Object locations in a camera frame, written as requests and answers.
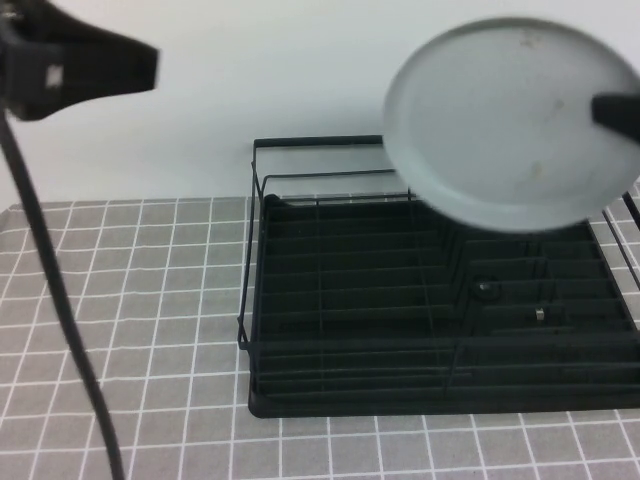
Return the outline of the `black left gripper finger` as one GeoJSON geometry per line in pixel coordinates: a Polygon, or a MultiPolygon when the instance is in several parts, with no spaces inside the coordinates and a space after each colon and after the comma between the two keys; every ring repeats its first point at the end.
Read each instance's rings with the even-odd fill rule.
{"type": "Polygon", "coordinates": [[[83,22],[50,1],[9,3],[9,44],[26,42],[62,49],[61,109],[155,88],[158,49],[83,22]]]}

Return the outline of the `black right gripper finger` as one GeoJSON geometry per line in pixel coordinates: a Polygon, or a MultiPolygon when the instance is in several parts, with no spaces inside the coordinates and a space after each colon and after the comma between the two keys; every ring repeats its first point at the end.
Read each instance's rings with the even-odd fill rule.
{"type": "Polygon", "coordinates": [[[639,130],[639,96],[597,94],[591,100],[592,120],[611,131],[639,130]]]}

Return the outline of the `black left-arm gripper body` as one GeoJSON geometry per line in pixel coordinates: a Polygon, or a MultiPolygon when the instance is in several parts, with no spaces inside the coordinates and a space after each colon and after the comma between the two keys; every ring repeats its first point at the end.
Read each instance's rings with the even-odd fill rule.
{"type": "Polygon", "coordinates": [[[57,45],[6,44],[1,50],[1,100],[22,121],[37,121],[63,107],[64,61],[57,45]]]}

